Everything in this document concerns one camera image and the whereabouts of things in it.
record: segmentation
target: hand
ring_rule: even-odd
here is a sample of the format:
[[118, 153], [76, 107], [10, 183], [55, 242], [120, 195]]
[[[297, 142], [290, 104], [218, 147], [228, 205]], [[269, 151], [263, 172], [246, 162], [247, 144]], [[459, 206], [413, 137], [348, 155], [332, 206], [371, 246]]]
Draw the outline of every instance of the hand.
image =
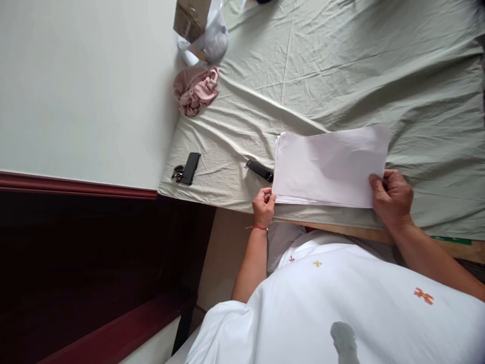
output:
[[369, 183], [373, 194], [372, 208], [388, 229], [414, 225], [411, 219], [414, 192], [398, 170], [386, 169], [384, 180], [372, 174]]
[[254, 225], [262, 228], [269, 227], [273, 219], [276, 194], [271, 193], [271, 187], [260, 189], [253, 200]]

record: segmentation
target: cardboard box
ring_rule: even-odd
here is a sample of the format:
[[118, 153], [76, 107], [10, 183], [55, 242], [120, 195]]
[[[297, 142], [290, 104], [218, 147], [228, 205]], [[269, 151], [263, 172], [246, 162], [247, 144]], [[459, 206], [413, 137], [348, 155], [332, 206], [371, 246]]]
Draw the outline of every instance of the cardboard box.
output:
[[205, 31], [211, 0], [177, 0], [173, 30], [189, 43]]

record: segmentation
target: pink cloth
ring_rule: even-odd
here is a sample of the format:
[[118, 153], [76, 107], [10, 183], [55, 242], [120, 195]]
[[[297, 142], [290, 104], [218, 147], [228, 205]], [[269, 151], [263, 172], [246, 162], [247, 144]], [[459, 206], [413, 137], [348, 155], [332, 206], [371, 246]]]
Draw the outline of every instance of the pink cloth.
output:
[[201, 106], [208, 106], [219, 95], [217, 78], [219, 68], [187, 67], [173, 81], [173, 93], [180, 103], [179, 110], [195, 116]]

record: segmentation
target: green object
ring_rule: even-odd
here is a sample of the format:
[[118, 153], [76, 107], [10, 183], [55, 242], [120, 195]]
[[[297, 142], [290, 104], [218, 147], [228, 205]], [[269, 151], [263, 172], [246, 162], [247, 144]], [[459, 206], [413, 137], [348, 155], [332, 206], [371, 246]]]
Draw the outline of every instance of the green object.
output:
[[470, 239], [444, 238], [444, 237], [432, 237], [432, 238], [435, 239], [435, 240], [447, 241], [447, 242], [450, 242], [450, 243], [471, 245]]

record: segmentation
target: white wall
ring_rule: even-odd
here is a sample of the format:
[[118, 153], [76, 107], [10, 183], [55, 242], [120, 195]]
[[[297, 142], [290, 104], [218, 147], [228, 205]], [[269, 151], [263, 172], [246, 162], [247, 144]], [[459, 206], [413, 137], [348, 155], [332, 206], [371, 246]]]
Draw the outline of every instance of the white wall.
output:
[[178, 119], [175, 4], [1, 0], [0, 170], [157, 188]]
[[124, 358], [120, 364], [163, 364], [172, 355], [180, 316]]

